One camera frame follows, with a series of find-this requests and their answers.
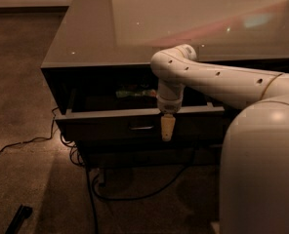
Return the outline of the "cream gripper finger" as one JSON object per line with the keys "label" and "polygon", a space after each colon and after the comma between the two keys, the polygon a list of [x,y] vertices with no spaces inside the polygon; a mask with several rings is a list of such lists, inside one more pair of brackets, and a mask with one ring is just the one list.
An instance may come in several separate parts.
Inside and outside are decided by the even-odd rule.
{"label": "cream gripper finger", "polygon": [[172,114],[161,117],[161,136],[163,141],[170,141],[175,128],[176,118]]}

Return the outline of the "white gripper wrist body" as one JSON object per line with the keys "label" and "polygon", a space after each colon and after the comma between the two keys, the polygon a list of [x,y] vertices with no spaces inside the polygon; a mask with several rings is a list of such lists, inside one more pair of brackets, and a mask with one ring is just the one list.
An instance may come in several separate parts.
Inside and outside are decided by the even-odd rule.
{"label": "white gripper wrist body", "polygon": [[163,114],[176,114],[182,108],[183,99],[166,99],[157,96],[157,107]]}

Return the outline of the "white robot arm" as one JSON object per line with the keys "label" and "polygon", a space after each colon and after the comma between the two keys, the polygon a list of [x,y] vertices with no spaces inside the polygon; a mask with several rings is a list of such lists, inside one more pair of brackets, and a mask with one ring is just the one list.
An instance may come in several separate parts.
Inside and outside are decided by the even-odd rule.
{"label": "white robot arm", "polygon": [[289,73],[201,63],[190,45],[155,53],[150,67],[165,141],[186,87],[239,111],[222,148],[220,234],[289,234]]}

